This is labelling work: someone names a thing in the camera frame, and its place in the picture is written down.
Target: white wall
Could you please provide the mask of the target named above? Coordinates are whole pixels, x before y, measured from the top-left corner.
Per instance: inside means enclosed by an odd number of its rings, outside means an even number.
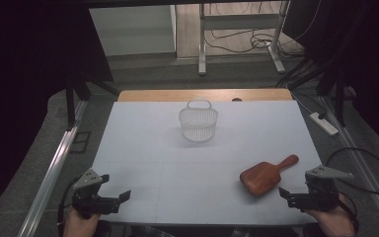
[[[171,10],[170,6],[148,6],[90,12],[106,56],[113,56],[175,52]]]

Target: gray carpet floor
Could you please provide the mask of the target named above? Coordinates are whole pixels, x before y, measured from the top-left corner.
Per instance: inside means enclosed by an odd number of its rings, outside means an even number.
[[[283,61],[289,70],[299,59]],[[257,56],[247,58],[215,58],[207,60],[207,75],[197,75],[197,64],[193,60],[179,62],[169,61],[161,65],[148,65],[136,60],[127,68],[112,66],[114,82],[110,83],[120,91],[136,89],[207,89],[207,88],[266,88],[272,87],[281,77],[275,72],[268,57]],[[317,100],[315,87],[318,78],[312,80],[296,91]],[[89,84],[93,94],[84,112],[78,134],[67,156],[63,169],[56,182],[45,212],[39,221],[36,236],[57,236],[57,206],[67,184],[84,173],[93,164],[104,133],[107,120],[116,96]],[[319,111],[321,108],[301,94],[294,92],[297,99],[309,110]],[[326,135],[309,118],[309,112],[301,107],[306,124],[323,163],[333,152],[343,148],[339,136]],[[379,136],[359,116],[352,101],[344,103],[344,119],[346,128],[352,135],[357,147],[366,149],[379,156]],[[17,236],[21,225],[30,209],[41,184],[48,165],[54,156],[58,144],[67,127],[67,112],[64,92],[57,93],[48,101],[48,112],[36,141],[27,154],[24,163],[0,197],[0,236]],[[87,145],[80,142],[89,136]],[[365,156],[379,182],[379,163]],[[331,163],[331,167],[351,172],[357,177],[356,183],[361,185],[358,174],[347,152],[339,154]],[[358,219],[361,223],[359,236],[379,236],[379,210],[371,195],[337,183],[340,191],[348,194],[356,204]],[[122,226],[114,226],[113,236],[121,236]]]

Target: wooden handle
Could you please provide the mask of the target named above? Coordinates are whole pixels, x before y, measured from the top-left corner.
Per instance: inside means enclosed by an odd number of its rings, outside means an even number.
[[[281,163],[276,165],[279,170],[287,168],[288,166],[292,166],[298,162],[298,156],[296,155],[290,155],[287,158],[285,158]]]

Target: desk leg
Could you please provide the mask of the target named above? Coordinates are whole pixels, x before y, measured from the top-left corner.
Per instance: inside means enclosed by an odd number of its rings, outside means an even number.
[[[204,76],[207,73],[205,65],[205,42],[204,42],[204,4],[199,4],[199,54],[198,54],[198,75]]]
[[[282,65],[281,59],[279,58],[277,47],[278,47],[279,35],[281,34],[282,26],[284,25],[285,16],[287,14],[288,3],[289,1],[282,2],[282,7],[279,10],[278,22],[276,24],[275,32],[273,34],[272,43],[267,48],[269,51],[270,57],[272,58],[273,64],[275,65],[276,71],[281,74],[285,73],[285,68]]]

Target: basket handle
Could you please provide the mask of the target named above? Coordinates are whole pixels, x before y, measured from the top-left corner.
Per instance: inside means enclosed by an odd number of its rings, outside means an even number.
[[[208,108],[206,108],[206,109],[211,109],[211,103],[210,103],[210,101],[208,101],[207,99],[205,99],[205,98],[202,98],[202,97],[196,97],[196,98],[193,98],[192,100],[190,100],[188,103],[187,103],[187,108],[194,108],[194,107],[191,107],[190,106],[190,103],[191,102],[206,102],[206,103],[208,103],[208,105],[209,105],[209,107]]]

